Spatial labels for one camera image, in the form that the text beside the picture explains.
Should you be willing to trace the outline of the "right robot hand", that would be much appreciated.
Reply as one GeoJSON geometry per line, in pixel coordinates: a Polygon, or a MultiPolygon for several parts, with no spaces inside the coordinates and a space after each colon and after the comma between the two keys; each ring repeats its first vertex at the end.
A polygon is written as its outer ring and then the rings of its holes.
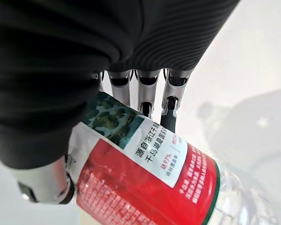
{"type": "Polygon", "coordinates": [[[130,74],[139,110],[154,105],[154,78],[167,69],[161,123],[176,111],[199,60],[236,0],[0,0],[0,162],[28,201],[67,204],[72,128],[107,71],[128,104],[130,74]]]}

